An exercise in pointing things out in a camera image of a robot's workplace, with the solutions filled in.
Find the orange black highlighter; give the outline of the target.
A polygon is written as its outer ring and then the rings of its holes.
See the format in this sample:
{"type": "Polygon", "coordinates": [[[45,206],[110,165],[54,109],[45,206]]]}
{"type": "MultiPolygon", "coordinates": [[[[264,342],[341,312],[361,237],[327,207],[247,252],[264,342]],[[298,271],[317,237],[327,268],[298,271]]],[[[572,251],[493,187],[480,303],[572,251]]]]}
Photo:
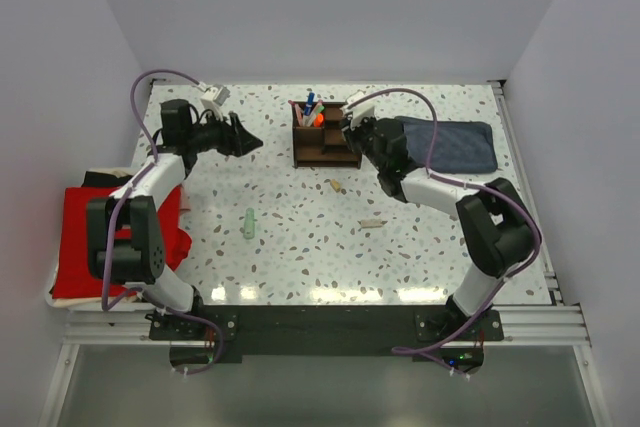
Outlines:
{"type": "Polygon", "coordinates": [[[324,115],[323,114],[318,114],[314,118],[314,120],[312,122],[312,126],[314,128],[322,128],[324,126],[324,122],[325,122],[324,115]]]}

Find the wooden clothespin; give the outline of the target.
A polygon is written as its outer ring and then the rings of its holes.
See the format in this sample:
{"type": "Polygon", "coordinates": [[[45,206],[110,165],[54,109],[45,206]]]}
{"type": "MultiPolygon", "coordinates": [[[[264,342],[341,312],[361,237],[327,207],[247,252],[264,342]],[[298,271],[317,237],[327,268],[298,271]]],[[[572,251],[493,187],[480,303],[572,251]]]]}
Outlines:
{"type": "Polygon", "coordinates": [[[363,229],[381,228],[386,224],[386,221],[380,219],[364,219],[360,221],[360,226],[363,229]]]}

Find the light green stapler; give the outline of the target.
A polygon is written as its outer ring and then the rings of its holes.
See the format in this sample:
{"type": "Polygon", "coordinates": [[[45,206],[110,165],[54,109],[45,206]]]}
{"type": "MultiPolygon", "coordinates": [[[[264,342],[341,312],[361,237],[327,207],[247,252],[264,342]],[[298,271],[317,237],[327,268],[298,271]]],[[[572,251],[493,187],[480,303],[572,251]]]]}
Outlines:
{"type": "Polygon", "coordinates": [[[255,211],[249,207],[246,209],[243,225],[243,237],[245,239],[253,239],[255,237],[255,211]]]}

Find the brown wooden desk organizer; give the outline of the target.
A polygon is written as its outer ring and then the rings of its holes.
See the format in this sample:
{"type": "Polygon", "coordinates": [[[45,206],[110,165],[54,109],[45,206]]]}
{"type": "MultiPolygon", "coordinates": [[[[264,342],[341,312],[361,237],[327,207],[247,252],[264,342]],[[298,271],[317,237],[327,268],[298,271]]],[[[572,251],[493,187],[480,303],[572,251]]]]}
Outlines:
{"type": "Polygon", "coordinates": [[[361,167],[362,155],[350,150],[340,129],[343,105],[343,102],[325,102],[321,127],[301,126],[295,108],[290,107],[295,168],[361,167]]]}

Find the red gel pen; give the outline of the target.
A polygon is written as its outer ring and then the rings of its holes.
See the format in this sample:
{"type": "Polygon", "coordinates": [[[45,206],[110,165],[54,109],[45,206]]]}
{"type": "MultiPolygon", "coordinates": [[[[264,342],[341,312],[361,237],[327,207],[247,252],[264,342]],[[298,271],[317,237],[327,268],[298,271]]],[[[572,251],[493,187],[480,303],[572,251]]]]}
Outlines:
{"type": "Polygon", "coordinates": [[[297,125],[299,127],[303,127],[304,126],[304,114],[303,114],[303,111],[301,110],[299,104],[296,103],[296,102],[292,102],[291,106],[292,106],[293,113],[295,114],[297,125]]]}

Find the small wooden block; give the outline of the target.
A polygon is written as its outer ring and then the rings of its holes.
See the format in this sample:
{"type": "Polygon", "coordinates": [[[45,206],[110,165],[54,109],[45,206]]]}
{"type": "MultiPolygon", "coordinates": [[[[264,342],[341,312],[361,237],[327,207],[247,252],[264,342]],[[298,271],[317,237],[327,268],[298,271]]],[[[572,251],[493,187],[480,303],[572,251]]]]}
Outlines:
{"type": "Polygon", "coordinates": [[[331,179],[330,180],[330,186],[336,193],[338,193],[338,192],[340,192],[342,190],[341,184],[335,179],[331,179]]]}

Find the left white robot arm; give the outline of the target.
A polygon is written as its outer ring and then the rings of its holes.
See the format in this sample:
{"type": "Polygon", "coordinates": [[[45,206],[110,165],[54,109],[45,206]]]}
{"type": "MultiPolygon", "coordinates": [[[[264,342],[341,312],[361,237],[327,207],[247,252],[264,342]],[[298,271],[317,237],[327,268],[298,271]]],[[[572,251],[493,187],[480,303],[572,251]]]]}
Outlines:
{"type": "Polygon", "coordinates": [[[242,125],[234,112],[217,116],[207,109],[203,122],[192,119],[193,106],[175,99],[161,104],[162,142],[141,169],[107,197],[86,208],[87,263],[102,281],[101,308],[109,311],[129,294],[175,312],[171,325],[185,339],[200,337],[207,315],[195,307],[196,289],[168,266],[158,208],[192,172],[198,155],[214,150],[243,157],[263,141],[242,125]]]}

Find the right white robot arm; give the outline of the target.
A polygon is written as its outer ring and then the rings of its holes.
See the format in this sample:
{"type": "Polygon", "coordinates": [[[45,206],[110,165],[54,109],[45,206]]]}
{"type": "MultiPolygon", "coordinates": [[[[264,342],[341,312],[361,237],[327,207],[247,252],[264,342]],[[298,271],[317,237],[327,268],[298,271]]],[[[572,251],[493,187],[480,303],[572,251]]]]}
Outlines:
{"type": "Polygon", "coordinates": [[[469,339],[505,281],[539,254],[541,233],[513,184],[497,178],[474,184],[426,168],[409,151],[407,127],[398,119],[368,117],[357,126],[340,122],[349,148],[377,170],[387,196],[430,207],[456,218],[471,259],[462,283],[447,300],[448,333],[469,339]]]}

